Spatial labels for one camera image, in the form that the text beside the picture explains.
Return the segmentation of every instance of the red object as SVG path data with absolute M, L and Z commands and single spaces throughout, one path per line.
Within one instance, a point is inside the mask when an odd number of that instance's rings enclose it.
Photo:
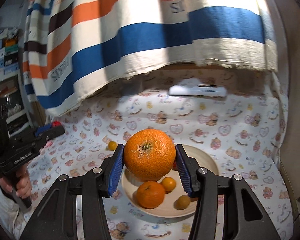
M 56 127 L 56 126 L 59 126 L 59 125 L 61 125 L 61 122 L 59 122 L 59 121 L 53 121 L 52 124 L 51 124 L 52 127 Z
M 178 170 L 176 162 L 173 163 L 173 168 L 172 168 L 172 169 L 173 169 L 174 171 L 177 171 L 177 170 Z

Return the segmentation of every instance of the white sleeve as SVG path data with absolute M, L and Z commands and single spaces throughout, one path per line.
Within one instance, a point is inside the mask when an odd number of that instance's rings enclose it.
M 15 239 L 13 235 L 13 227 L 18 214 L 18 204 L 3 195 L 0 188 L 0 225 L 11 239 Z

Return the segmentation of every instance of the metal screw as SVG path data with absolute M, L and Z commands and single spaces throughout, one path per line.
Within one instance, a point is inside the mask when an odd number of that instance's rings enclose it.
M 208 172 L 208 170 L 206 168 L 199 168 L 198 171 L 201 173 L 201 174 L 206 174 Z
M 59 179 L 60 181 L 65 181 L 65 180 L 67 179 L 67 175 L 62 174 L 62 175 L 60 175 L 60 176 L 58 177 L 58 179 Z
M 242 180 L 242 176 L 240 174 L 234 174 L 233 177 L 235 180 Z
M 95 174 L 98 174 L 102 171 L 102 169 L 100 167 L 95 167 L 93 168 L 92 172 L 95 173 Z

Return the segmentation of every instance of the striped blanket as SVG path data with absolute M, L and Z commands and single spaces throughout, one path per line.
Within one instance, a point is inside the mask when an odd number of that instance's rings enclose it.
M 276 71 L 265 0 L 29 0 L 25 87 L 49 115 L 176 62 Z

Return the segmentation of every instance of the patterned bedsheet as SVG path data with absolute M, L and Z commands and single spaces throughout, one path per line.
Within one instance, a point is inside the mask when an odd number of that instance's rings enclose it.
M 167 89 L 181 79 L 197 77 L 202 82 L 224 85 L 225 100 L 183 98 L 167 95 Z M 287 99 L 280 93 L 275 76 L 255 73 L 261 91 L 250 94 L 237 90 L 236 71 L 154 71 L 145 76 L 145 90 L 121 97 L 118 83 L 89 98 L 60 117 L 66 133 L 50 141 L 41 155 L 29 163 L 33 184 L 32 211 L 20 214 L 15 228 L 21 233 L 33 210 L 60 174 L 79 176 L 113 154 L 106 150 L 114 140 L 125 143 L 135 132 L 154 127 L 166 132 L 175 143 L 207 152 L 220 174 L 241 174 L 268 212 L 281 239 L 293 231 L 289 195 L 276 167 L 278 148 L 284 137 Z M 145 240 L 153 237 L 187 239 L 193 216 L 178 219 L 152 217 L 138 210 L 119 187 L 104 199 L 113 239 Z M 216 239 L 222 238 L 223 196 L 218 198 Z M 83 240 L 81 198 L 77 201 L 78 239 Z

